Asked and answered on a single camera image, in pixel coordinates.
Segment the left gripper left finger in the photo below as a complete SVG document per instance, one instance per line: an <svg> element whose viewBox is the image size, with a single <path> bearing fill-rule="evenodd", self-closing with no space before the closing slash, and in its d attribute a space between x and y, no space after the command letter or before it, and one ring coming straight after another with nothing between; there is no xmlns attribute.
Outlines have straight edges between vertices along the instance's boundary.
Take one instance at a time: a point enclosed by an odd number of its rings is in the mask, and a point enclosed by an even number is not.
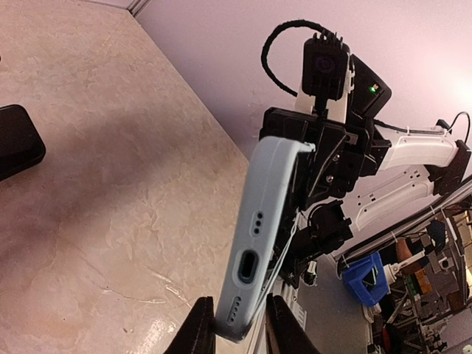
<svg viewBox="0 0 472 354"><path fill-rule="evenodd" d="M171 353L215 353L213 322L213 298L198 298L171 342Z"/></svg>

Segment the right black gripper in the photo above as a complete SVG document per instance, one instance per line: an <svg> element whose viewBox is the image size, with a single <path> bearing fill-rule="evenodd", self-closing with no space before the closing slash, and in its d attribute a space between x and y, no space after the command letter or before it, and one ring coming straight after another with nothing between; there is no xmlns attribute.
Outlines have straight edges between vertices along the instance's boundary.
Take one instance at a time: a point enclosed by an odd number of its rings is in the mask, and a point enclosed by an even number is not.
<svg viewBox="0 0 472 354"><path fill-rule="evenodd" d="M315 146L315 151L299 158L295 175L296 202L309 207L329 197L341 199L353 190L373 135L373 120L353 112L342 124L272 107L264 113L259 138L277 136Z"/></svg>

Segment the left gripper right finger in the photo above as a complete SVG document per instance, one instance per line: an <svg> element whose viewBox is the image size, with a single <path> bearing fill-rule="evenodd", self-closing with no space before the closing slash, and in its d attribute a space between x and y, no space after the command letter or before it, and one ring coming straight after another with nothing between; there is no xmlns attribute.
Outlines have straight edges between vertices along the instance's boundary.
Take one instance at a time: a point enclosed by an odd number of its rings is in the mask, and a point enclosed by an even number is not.
<svg viewBox="0 0 472 354"><path fill-rule="evenodd" d="M267 353L320 354L280 295L266 297L265 337Z"/></svg>

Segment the light blue phone case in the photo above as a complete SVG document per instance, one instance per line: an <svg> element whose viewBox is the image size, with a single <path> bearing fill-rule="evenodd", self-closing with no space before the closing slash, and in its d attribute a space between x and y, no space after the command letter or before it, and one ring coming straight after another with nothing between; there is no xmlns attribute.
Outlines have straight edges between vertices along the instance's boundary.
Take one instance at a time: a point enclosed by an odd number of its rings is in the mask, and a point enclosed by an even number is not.
<svg viewBox="0 0 472 354"><path fill-rule="evenodd" d="M249 161L235 235L215 313L215 333L239 343L264 306L282 263L268 269L296 160L312 143L267 136Z"/></svg>

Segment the black phone case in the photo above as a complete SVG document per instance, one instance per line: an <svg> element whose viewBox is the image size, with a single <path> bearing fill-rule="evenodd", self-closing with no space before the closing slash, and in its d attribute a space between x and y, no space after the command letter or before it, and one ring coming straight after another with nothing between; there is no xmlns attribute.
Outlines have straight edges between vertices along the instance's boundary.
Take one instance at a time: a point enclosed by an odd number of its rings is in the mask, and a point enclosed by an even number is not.
<svg viewBox="0 0 472 354"><path fill-rule="evenodd" d="M1 107L1 180L39 164L46 146L26 109Z"/></svg>

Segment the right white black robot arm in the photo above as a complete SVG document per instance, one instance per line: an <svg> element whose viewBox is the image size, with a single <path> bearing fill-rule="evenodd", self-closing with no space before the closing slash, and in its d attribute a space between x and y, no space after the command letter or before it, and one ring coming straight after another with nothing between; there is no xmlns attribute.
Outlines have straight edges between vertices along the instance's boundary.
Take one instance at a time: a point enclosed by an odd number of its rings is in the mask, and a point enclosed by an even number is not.
<svg viewBox="0 0 472 354"><path fill-rule="evenodd" d="M344 122L282 108L264 114L261 137L315 146L296 159L287 200L289 212L308 213L307 224L289 236L283 220L273 258L293 287L312 284L310 263L355 232L419 198L446 198L467 182L471 153L445 122L423 129L381 122L376 116L392 95L390 87L357 57L349 72L353 90Z"/></svg>

